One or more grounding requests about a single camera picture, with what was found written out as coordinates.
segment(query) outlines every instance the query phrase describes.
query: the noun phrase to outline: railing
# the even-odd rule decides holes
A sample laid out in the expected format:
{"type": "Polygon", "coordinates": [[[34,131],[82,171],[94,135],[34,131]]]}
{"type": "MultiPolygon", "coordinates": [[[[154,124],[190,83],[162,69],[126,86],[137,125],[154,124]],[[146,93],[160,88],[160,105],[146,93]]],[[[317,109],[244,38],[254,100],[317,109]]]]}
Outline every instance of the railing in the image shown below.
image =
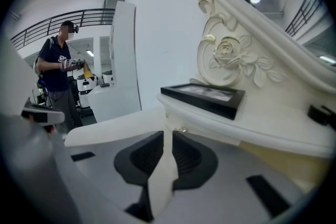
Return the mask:
{"type": "Polygon", "coordinates": [[[293,37],[305,24],[307,24],[317,9],[322,6],[322,2],[323,0],[303,0],[299,11],[296,13],[285,32],[293,37]]]}
{"type": "Polygon", "coordinates": [[[78,27],[112,25],[114,11],[114,8],[94,8],[63,13],[28,27],[10,40],[16,49],[21,49],[40,38],[58,33],[65,20],[72,21],[78,27]]]}

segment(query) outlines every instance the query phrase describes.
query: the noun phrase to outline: gray pants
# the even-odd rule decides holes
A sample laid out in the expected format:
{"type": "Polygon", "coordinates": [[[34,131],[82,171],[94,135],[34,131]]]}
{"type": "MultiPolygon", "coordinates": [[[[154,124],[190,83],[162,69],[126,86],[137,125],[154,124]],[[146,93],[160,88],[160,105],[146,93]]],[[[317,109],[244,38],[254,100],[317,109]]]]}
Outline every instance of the gray pants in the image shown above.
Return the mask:
{"type": "Polygon", "coordinates": [[[67,133],[75,127],[83,126],[80,116],[77,113],[75,101],[70,89],[64,92],[48,92],[48,95],[51,105],[55,109],[63,111],[65,120],[62,123],[62,126],[67,133]]]}

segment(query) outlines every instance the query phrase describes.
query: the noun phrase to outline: person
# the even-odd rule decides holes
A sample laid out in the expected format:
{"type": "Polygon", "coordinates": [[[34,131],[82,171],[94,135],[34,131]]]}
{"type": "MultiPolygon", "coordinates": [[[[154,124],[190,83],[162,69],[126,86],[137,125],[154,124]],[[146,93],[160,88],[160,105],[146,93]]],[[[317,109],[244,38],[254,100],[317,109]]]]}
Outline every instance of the person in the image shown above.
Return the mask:
{"type": "Polygon", "coordinates": [[[37,69],[44,72],[43,80],[50,102],[65,115],[63,126],[67,133],[75,127],[83,126],[67,79],[67,71],[82,68],[72,64],[66,43],[75,31],[78,32],[78,27],[75,28],[73,22],[69,20],[63,22],[58,35],[46,40],[37,59],[37,69]]]}

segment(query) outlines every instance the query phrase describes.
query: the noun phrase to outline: shirt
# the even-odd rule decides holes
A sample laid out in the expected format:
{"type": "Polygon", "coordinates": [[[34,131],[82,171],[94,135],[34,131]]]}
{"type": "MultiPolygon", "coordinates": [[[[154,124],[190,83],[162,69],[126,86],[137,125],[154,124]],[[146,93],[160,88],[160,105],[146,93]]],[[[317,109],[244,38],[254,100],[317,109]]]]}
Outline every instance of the shirt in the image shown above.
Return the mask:
{"type": "MultiPolygon", "coordinates": [[[[41,51],[39,58],[47,62],[62,62],[64,59],[71,59],[68,45],[64,42],[63,48],[58,43],[57,36],[52,38],[54,44],[50,46],[50,40],[47,39],[41,51]]],[[[66,91],[69,89],[68,72],[60,69],[52,69],[44,71],[43,80],[46,83],[46,88],[51,92],[66,91]]]]}

